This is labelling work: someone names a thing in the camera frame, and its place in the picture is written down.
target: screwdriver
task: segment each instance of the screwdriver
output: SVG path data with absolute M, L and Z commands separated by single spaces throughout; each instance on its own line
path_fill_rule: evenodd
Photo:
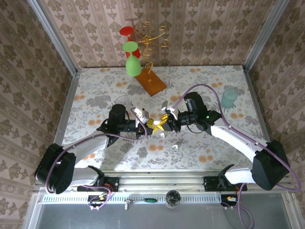
M 143 202 L 148 202 L 148 203 L 156 203 L 156 202 L 158 202 L 157 199 L 153 199 L 153 198 L 144 198 L 142 201 Z
M 126 199 L 125 200 L 125 210 L 128 210 L 128 205 L 134 202 L 146 202 L 146 203 L 156 203 L 158 202 L 157 199 L 154 198 L 143 198 L 143 199 L 136 199 L 136 200 L 132 200 L 132 199 Z

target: wall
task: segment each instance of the wall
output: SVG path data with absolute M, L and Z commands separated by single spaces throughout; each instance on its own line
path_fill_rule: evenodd
M 250 71 L 272 138 L 302 181 L 305 216 L 305 1 L 290 0 Z
M 0 0 L 0 228 L 18 229 L 71 75 L 24 0 Z
M 124 66 L 119 34 L 139 20 L 169 27 L 155 65 L 242 65 L 274 1 L 40 0 L 78 68 Z

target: wooden base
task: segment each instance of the wooden base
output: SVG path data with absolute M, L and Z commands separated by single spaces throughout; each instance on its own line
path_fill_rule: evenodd
M 142 69 L 140 75 L 136 76 L 136 80 L 142 85 L 142 87 L 147 91 L 150 96 L 154 96 L 155 94 L 163 91 L 166 88 L 166 84 L 163 83 L 162 80 L 153 72 L 149 73 L 148 77 L 148 68 Z

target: cable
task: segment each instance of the cable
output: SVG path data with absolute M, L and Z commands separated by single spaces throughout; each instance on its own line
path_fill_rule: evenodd
M 242 197 L 242 190 L 243 190 L 245 184 L 246 184 L 246 183 L 243 183 L 243 184 L 241 185 L 241 187 L 240 187 L 240 190 L 239 190 L 239 193 L 238 193 L 237 208 L 238 208 L 239 219 L 240 219 L 240 221 L 241 221 L 243 227 L 246 228 L 246 229 L 249 229 L 249 228 L 245 225 L 244 220 L 243 220 L 243 217 L 242 217 L 242 213 L 241 213 L 241 211 L 240 211 L 240 209 L 243 208 L 243 207 L 240 206 L 240 199 L 241 199 L 241 197 Z M 251 215 L 251 213 L 250 213 L 248 210 L 247 210 L 247 213 L 248 213 L 248 214 L 251 216 L 251 218 L 252 218 L 253 225 L 252 225 L 252 227 L 250 227 L 250 229 L 253 229 L 253 228 L 254 228 L 254 218 L 253 218 L 253 216 Z
M 104 186 L 109 188 L 111 190 L 111 193 L 113 192 L 113 187 L 110 184 L 105 183 Z
M 239 192 L 239 187 L 236 186 L 236 193 L 235 193 L 235 195 L 233 197 L 236 197 L 238 192 Z
M 49 181 L 50 181 L 50 177 L 51 177 L 51 174 L 52 174 L 52 171 L 53 169 L 55 168 L 57 162 L 59 161 L 59 159 L 62 157 L 62 155 L 64 155 L 67 151 L 69 151 L 70 149 L 73 149 L 74 147 L 90 140 L 90 139 L 93 139 L 95 137 L 100 137 L 100 136 L 113 136 L 113 137 L 118 137 L 118 138 L 122 138 L 122 139 L 125 139 L 125 140 L 129 140 L 129 141 L 142 141 L 143 139 L 145 139 L 147 137 L 147 129 L 145 127 L 145 125 L 142 123 L 142 121 L 139 119 L 139 117 L 137 116 L 137 114 L 134 112 L 135 110 L 135 107 L 131 108 L 131 112 L 133 113 L 133 115 L 135 116 L 135 118 L 139 121 L 139 123 L 141 124 L 141 126 L 144 128 L 144 131 L 145 131 L 145 135 L 144 137 L 142 138 L 139 138 L 139 139 L 134 139 L 134 138 L 129 138 L 129 137 L 124 137 L 124 136 L 120 136 L 120 135 L 114 135 L 114 134 L 97 134 L 97 135 L 94 135 L 94 136 L 90 136 L 88 138 L 85 138 L 77 143 L 75 143 L 74 145 L 64 149 L 58 156 L 57 158 L 54 160 L 49 172 L 48 172 L 48 175 L 47 175 L 47 178 L 46 178 L 46 183 L 45 183 L 45 188 L 46 188 L 46 192 L 48 194 L 52 194 L 54 193 L 53 191 L 51 191 L 49 189 Z
M 237 209 L 238 209 L 239 219 L 240 219 L 242 225 L 244 226 L 244 228 L 246 228 L 246 229 L 253 229 L 253 228 L 254 228 L 254 226 L 255 226 L 254 217 L 253 217 L 253 215 L 251 214 L 251 212 L 250 212 L 248 209 L 246 209 L 246 208 L 240 206 L 240 199 L 238 199 L 237 206 L 230 206 L 230 205 L 228 205 L 227 203 L 224 203 L 224 202 L 223 202 L 223 204 L 225 204 L 225 205 L 228 206 L 228 207 L 233 207 L 233 208 L 237 208 Z M 250 216 L 250 218 L 251 218 L 251 220 L 252 220 L 252 222 L 253 222 L 252 227 L 248 228 L 248 227 L 245 225 L 245 223 L 244 223 L 244 221 L 243 221 L 243 219 L 242 219 L 242 215 L 241 215 L 240 209 L 244 210 L 244 211 Z
M 111 198 L 111 191 L 110 191 L 110 189 L 107 188 L 107 187 L 103 187 L 103 186 L 89 186 L 89 185 L 82 185 L 82 186 L 83 186 L 83 187 L 86 187 L 86 188 L 91 188 L 91 189 L 102 188 L 102 189 L 106 189 L 106 190 L 108 191 L 108 195 L 107 195 L 106 200 L 105 200 L 104 203 L 102 203 L 100 206 L 97 206 L 97 207 L 96 207 L 97 209 L 102 208 L 102 207 L 110 200 L 110 198 Z M 90 202 L 89 202 L 89 206 L 90 206 L 90 207 L 92 206 L 92 202 L 93 202 L 94 200 L 96 200 L 96 197 L 95 197 L 95 198 L 92 198 L 92 199 L 90 200 Z
M 188 124 L 186 124 L 186 127 L 189 129 L 189 131 L 191 131 L 194 134 L 201 134 L 203 132 L 203 131 L 201 131 L 201 132 L 194 132 L 193 130 L 190 129 Z
M 223 114 L 223 110 L 221 108 L 221 103 L 220 103 L 220 100 L 219 100 L 219 97 L 218 97 L 218 94 L 217 92 L 212 88 L 210 87 L 209 85 L 207 84 L 204 84 L 204 83 L 199 83 L 199 84 L 196 84 L 192 87 L 190 87 L 183 95 L 182 97 L 178 100 L 178 102 L 173 106 L 173 108 L 176 108 L 178 106 L 178 104 L 182 101 L 182 99 L 186 96 L 186 94 L 188 94 L 193 88 L 195 87 L 198 87 L 198 86 L 204 86 L 204 87 L 207 87 L 209 89 L 212 90 L 212 92 L 214 93 L 214 95 L 216 96 L 216 99 L 217 99 L 217 102 L 218 102 L 218 107 L 219 107 L 219 111 L 220 111 L 220 114 L 221 114 L 221 117 L 224 121 L 224 123 L 227 125 L 227 126 L 230 126 L 230 129 L 233 130 L 236 134 L 238 134 L 239 136 L 241 136 L 242 138 L 244 139 L 247 139 L 248 141 L 256 144 L 256 140 L 248 137 L 247 135 L 241 133 L 240 131 L 236 130 L 234 127 L 232 127 L 228 122 L 227 120 L 225 119 L 224 117 L 224 114 Z M 256 144 L 258 145 L 259 147 L 261 147 L 262 149 L 266 150 L 269 154 L 271 154 L 276 160 L 278 160 L 291 174 L 292 176 L 295 178 L 296 182 L 297 182 L 297 188 L 294 189 L 294 188 L 288 188 L 288 187 L 284 187 L 282 185 L 277 185 L 278 187 L 281 187 L 283 189 L 286 189 L 290 192 L 299 192 L 301 190 L 301 182 L 299 180 L 299 178 L 297 177 L 297 175 L 295 174 L 295 172 L 289 167 L 289 165 L 287 165 L 282 159 L 280 159 L 275 153 L 273 153 L 270 149 L 268 149 L 267 147 L 265 147 L 264 145 L 262 145 L 261 143 L 258 143 Z

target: green wine glass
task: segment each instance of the green wine glass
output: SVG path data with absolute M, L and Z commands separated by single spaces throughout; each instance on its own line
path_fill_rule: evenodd
M 142 67 L 139 59 L 132 54 L 133 51 L 138 49 L 138 44 L 136 42 L 126 42 L 123 45 L 123 50 L 125 52 L 130 52 L 130 56 L 126 61 L 126 71 L 129 76 L 137 76 L 140 75 L 142 71 Z

